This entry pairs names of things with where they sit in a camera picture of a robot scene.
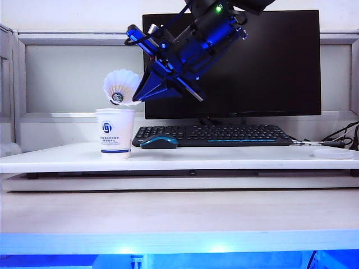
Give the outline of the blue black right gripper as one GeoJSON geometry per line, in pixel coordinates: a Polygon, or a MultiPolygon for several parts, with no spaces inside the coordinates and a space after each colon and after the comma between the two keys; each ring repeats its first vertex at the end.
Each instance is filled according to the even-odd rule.
{"type": "Polygon", "coordinates": [[[238,38],[247,37],[243,12],[208,12],[196,18],[178,36],[167,29],[155,35],[158,51],[142,77],[132,101],[153,101],[205,93],[197,81],[238,38]]]}

